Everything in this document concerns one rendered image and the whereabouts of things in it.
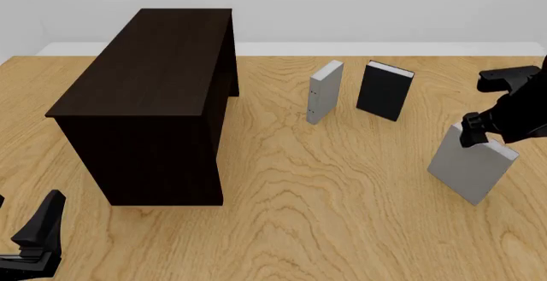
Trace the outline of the dark wooden cabinet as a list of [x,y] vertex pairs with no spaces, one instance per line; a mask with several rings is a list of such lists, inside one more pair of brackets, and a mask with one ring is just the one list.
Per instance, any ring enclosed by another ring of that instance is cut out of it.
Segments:
[[140,9],[47,111],[113,206],[221,206],[231,9]]

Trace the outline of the flat plate on black stalk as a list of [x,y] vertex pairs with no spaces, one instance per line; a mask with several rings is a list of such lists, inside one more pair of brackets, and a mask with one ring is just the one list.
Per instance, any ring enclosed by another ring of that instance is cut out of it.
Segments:
[[496,70],[484,70],[479,73],[477,90],[483,93],[517,91],[528,80],[540,72],[540,67],[506,67]]

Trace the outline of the wide grey book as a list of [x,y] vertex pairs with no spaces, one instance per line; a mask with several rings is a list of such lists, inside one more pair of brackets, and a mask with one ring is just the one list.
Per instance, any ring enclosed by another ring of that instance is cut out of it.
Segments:
[[461,124],[450,126],[427,171],[476,206],[520,155],[494,139],[464,148],[461,135]]

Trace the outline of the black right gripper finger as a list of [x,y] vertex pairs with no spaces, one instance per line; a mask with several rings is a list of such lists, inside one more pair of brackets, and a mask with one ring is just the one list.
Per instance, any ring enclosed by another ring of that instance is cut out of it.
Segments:
[[470,148],[475,144],[488,142],[485,127],[479,113],[465,114],[462,117],[461,125],[460,144],[463,148]]

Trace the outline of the narrow grey book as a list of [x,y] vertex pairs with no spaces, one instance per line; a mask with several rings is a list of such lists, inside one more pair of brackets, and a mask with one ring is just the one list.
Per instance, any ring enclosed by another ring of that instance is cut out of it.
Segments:
[[306,120],[318,124],[338,101],[344,63],[332,60],[311,76]]

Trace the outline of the black book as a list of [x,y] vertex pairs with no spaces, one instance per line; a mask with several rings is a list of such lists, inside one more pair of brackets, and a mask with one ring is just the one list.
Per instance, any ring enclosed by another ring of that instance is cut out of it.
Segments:
[[409,70],[371,60],[363,73],[356,108],[397,121],[414,75]]

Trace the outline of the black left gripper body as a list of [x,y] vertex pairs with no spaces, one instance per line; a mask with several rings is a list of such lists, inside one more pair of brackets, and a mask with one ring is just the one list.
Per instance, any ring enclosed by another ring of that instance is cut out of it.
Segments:
[[55,252],[38,256],[0,255],[0,278],[53,278],[61,262]]

